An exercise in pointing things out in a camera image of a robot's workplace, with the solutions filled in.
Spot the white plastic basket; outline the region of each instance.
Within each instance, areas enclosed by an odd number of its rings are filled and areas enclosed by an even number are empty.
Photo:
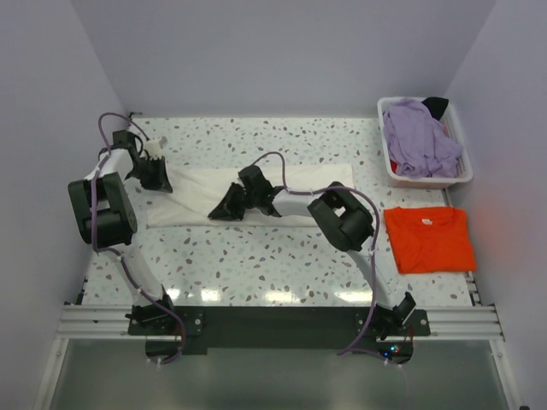
[[[379,116],[379,129],[382,136],[382,147],[384,150],[384,159],[385,159],[385,168],[389,175],[391,186],[401,187],[401,188],[427,188],[427,189],[442,189],[456,184],[458,182],[468,182],[473,177],[473,170],[471,169],[471,162],[469,161],[468,151],[465,148],[465,143],[463,142],[463,133],[462,127],[459,120],[456,117],[456,112],[452,105],[449,103],[448,108],[444,112],[441,122],[446,125],[448,130],[448,135],[450,138],[454,139],[463,146],[462,157],[458,160],[456,166],[456,177],[455,178],[419,178],[412,179],[409,177],[401,177],[396,175],[391,170],[390,164],[390,155],[387,149],[387,141],[385,141],[384,136],[384,115],[383,113],[389,108],[390,105],[396,103],[397,101],[402,100],[403,98],[414,98],[418,101],[425,100],[424,97],[387,97],[381,98],[378,101],[378,116]]]

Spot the gray wall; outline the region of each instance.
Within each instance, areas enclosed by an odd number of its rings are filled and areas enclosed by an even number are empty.
[[[479,290],[497,304],[532,409],[547,408],[547,2],[498,0],[448,95],[466,129]]]
[[[99,114],[123,108],[68,0],[0,2],[0,55],[0,408],[16,410],[90,255],[67,184],[96,162]]]
[[[72,0],[147,115],[374,114],[444,94],[494,0]]]

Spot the lavender shirt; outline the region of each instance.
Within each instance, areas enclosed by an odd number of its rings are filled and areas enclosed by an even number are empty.
[[[419,101],[405,98],[384,112],[384,134],[397,175],[410,178],[454,178],[463,147],[444,135]]]

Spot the speckled tabletop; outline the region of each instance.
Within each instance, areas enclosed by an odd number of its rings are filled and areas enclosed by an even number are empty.
[[[269,150],[289,165],[351,163],[356,188],[379,206],[442,206],[440,190],[388,185],[378,121],[328,118],[138,118],[151,138],[167,137],[168,164],[244,167]],[[272,157],[264,164],[277,165]],[[159,194],[126,190],[139,222],[138,242],[152,272],[177,305],[367,306],[371,290],[352,260],[328,244],[318,228],[148,228],[146,209]],[[382,221],[378,257],[392,261]],[[105,255],[87,267],[83,303],[132,303],[120,274]],[[471,306],[465,273],[401,275],[420,306]]]

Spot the orange t-shirt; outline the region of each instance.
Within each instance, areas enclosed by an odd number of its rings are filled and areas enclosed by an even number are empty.
[[[450,207],[384,211],[400,273],[474,271],[465,212]]]

